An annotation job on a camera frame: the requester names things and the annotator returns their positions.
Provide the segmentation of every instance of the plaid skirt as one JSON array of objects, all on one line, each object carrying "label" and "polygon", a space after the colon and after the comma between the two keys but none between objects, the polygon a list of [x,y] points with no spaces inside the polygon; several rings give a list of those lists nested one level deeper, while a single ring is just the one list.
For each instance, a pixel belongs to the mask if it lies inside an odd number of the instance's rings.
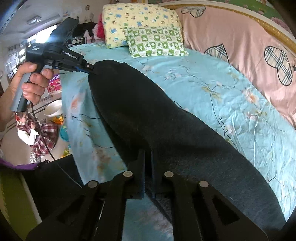
[{"label": "plaid skirt", "polygon": [[[44,141],[48,149],[51,151],[57,142],[58,126],[56,123],[49,122],[49,123],[41,124],[40,129],[41,129]],[[33,152],[39,156],[45,156],[49,154],[48,150],[46,149],[45,143],[43,142],[43,138],[39,134],[36,137],[34,145],[31,146],[33,149]]]}]

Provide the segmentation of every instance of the heart applique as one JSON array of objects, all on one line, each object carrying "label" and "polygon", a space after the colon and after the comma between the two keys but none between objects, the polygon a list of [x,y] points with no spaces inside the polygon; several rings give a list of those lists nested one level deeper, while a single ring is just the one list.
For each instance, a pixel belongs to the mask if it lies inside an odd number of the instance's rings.
[{"label": "heart applique", "polygon": [[208,48],[205,51],[205,54],[211,55],[211,56],[216,57],[218,59],[222,59],[225,62],[229,63],[228,55],[227,55],[226,49],[224,47],[224,44],[220,44],[220,45]]},{"label": "heart applique", "polygon": [[201,6],[201,7],[185,7],[182,8],[181,13],[190,13],[191,16],[198,18],[200,17],[204,11],[206,10],[205,6]]},{"label": "heart applique", "polygon": [[284,51],[273,46],[268,46],[264,51],[264,58],[269,66],[277,69],[282,85],[288,86],[292,83],[292,68]]}]

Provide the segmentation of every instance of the gray handle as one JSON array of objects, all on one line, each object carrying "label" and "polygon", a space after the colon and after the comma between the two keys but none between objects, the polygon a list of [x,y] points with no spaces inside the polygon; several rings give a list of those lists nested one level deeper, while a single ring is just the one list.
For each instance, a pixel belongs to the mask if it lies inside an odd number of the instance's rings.
[{"label": "gray handle", "polygon": [[[34,73],[41,73],[43,69],[52,69],[52,66],[45,65],[41,67],[38,65],[37,70]],[[23,83],[30,83],[30,77],[32,73],[26,73],[23,75],[18,87],[17,91],[15,92],[15,96],[13,98],[12,105],[10,110],[13,112],[24,112],[27,110],[28,100],[22,94],[22,84]]]}]

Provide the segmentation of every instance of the gold headboard trim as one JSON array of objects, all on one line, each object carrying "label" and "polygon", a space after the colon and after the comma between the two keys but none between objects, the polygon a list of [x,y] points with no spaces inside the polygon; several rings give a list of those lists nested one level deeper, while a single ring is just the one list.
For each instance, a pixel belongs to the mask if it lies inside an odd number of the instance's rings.
[{"label": "gold headboard trim", "polygon": [[220,8],[220,9],[226,9],[232,12],[239,13],[241,15],[247,16],[253,20],[255,20],[257,23],[259,23],[265,30],[268,32],[271,36],[275,37],[278,39],[281,43],[283,43],[285,46],[287,46],[291,51],[293,51],[296,54],[296,43],[291,40],[288,36],[286,36],[284,33],[282,33],[280,30],[277,28],[273,27],[269,23],[264,22],[263,20],[256,18],[252,15],[249,15],[244,12],[240,12],[234,9],[229,9],[226,7],[221,7],[221,6],[213,6],[213,5],[207,5],[207,4],[182,4],[182,5],[164,5],[162,7],[168,8],[168,9],[177,9],[181,7],[187,7],[187,6],[207,6],[207,7],[215,7],[215,8]]}]

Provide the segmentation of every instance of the silver screw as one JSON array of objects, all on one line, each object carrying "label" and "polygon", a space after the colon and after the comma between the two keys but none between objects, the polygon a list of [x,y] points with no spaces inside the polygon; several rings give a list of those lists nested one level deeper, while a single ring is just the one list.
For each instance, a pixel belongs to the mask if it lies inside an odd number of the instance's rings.
[{"label": "silver screw", "polygon": [[165,177],[173,177],[173,173],[170,171],[165,172]]},{"label": "silver screw", "polygon": [[132,173],[131,171],[125,171],[125,172],[123,173],[123,175],[124,175],[125,177],[131,177],[131,176],[133,175],[133,173]]},{"label": "silver screw", "polygon": [[207,181],[200,181],[200,186],[203,188],[207,188],[209,186],[209,183]]},{"label": "silver screw", "polygon": [[90,181],[87,185],[90,188],[95,188],[98,185],[98,183],[96,181]]}]

